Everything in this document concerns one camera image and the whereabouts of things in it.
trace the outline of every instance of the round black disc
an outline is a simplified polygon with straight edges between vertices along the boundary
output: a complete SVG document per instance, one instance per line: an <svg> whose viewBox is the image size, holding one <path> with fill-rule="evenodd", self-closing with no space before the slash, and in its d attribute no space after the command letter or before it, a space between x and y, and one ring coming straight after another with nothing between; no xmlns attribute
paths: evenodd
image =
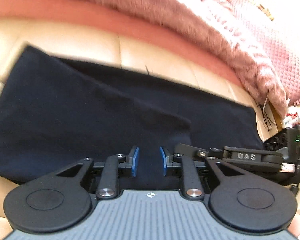
<svg viewBox="0 0 300 240"><path fill-rule="evenodd" d="M212 212L245 232L270 232L288 226L297 211L294 195L255 175L228 177L212 193Z"/></svg>
<svg viewBox="0 0 300 240"><path fill-rule="evenodd" d="M91 209L91 197L80 185L64 179L33 181L11 191L4 200L4 210L12 227L28 233L51 233L82 220Z"/></svg>

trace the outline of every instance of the folded dark cloth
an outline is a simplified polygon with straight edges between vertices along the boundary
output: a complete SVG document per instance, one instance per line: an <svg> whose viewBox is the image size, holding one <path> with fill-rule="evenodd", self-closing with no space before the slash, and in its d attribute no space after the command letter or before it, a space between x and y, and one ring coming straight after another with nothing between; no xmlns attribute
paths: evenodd
<svg viewBox="0 0 300 240"><path fill-rule="evenodd" d="M168 189L159 147L262 149L252 108L149 75L27 47L0 97L0 176L35 179L84 157L140 147L126 187Z"/></svg>

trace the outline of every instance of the navy blue fabric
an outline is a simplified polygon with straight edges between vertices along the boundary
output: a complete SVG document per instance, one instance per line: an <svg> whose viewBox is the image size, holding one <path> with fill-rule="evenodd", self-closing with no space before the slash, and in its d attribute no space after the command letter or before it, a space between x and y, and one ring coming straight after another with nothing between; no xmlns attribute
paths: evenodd
<svg viewBox="0 0 300 240"><path fill-rule="evenodd" d="M159 147L262 149L252 108L149 75L27 47L0 97L0 176L35 179L83 157L140 147L126 187L168 189Z"/></svg>

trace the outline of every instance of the gray gripper base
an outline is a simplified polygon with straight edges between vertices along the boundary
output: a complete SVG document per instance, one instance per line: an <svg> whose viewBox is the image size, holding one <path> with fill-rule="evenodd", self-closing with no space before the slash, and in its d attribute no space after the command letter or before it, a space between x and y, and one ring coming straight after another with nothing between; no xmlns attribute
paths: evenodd
<svg viewBox="0 0 300 240"><path fill-rule="evenodd" d="M52 234L13 231L7 240L293 240L283 230L266 236L232 231L218 223L203 203L178 191L125 190L117 199L100 201L76 226Z"/></svg>

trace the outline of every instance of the quilted pink cushion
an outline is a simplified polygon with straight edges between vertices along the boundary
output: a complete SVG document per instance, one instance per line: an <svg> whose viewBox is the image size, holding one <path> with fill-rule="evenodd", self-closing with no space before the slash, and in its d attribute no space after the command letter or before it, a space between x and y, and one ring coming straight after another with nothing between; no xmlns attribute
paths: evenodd
<svg viewBox="0 0 300 240"><path fill-rule="evenodd" d="M249 0L227 0L234 15L255 36L271 59L284 87L289 91L290 104L300 104L300 60L286 44L275 24Z"/></svg>

